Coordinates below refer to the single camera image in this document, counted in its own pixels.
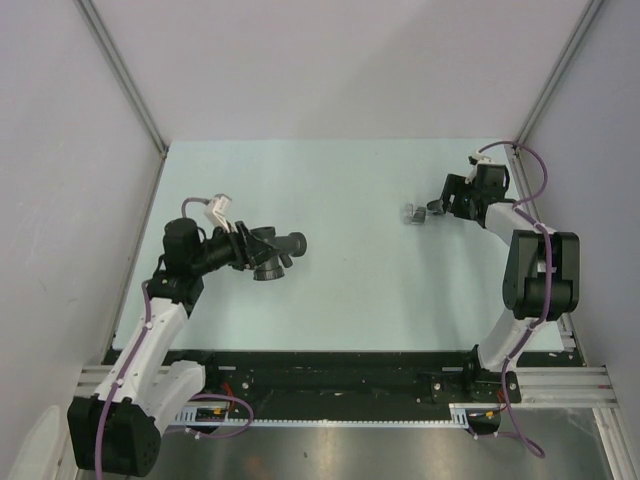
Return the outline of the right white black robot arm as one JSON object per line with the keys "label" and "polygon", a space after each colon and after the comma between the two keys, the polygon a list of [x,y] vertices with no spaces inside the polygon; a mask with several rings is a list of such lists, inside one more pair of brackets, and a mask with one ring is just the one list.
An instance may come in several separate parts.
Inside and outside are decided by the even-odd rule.
{"label": "right white black robot arm", "polygon": [[451,214],[477,223],[508,247],[502,281],[504,311],[471,353],[474,368],[461,376],[463,393],[484,401],[497,378],[514,367],[544,325],[574,311],[579,302],[580,240],[535,220],[507,197],[504,165],[477,163],[468,176],[449,174],[439,198],[427,204],[434,215]]}

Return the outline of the dark grey pipe fitting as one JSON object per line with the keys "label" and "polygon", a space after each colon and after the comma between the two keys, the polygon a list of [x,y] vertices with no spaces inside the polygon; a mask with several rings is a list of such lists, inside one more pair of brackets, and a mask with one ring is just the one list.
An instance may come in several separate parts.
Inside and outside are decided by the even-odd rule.
{"label": "dark grey pipe fitting", "polygon": [[270,247],[266,260],[253,270],[255,281],[273,281],[285,276],[285,269],[293,266],[293,258],[302,257],[307,251],[307,240],[301,232],[278,236],[273,226],[259,227],[251,234]]}

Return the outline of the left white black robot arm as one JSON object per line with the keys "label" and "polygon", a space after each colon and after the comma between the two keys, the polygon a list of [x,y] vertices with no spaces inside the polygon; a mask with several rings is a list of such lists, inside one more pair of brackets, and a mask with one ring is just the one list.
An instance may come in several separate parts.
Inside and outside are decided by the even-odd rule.
{"label": "left white black robot arm", "polygon": [[272,226],[248,229],[242,222],[217,227],[205,238],[191,218],[167,223],[162,244],[153,275],[141,285],[143,310],[133,336],[94,392],[74,397],[67,411],[76,464],[98,479],[107,473],[146,476],[183,407],[219,392],[220,374],[195,361],[177,361],[156,377],[205,276],[231,267],[252,271],[257,281],[276,280],[307,250],[300,232],[279,236]]}

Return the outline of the clear plastic threaded connector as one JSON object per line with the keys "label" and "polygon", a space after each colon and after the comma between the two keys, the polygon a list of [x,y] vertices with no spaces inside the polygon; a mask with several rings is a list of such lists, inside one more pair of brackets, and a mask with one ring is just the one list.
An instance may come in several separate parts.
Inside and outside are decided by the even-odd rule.
{"label": "clear plastic threaded connector", "polygon": [[427,209],[425,206],[407,203],[403,209],[402,220],[406,225],[423,225],[426,222]]}

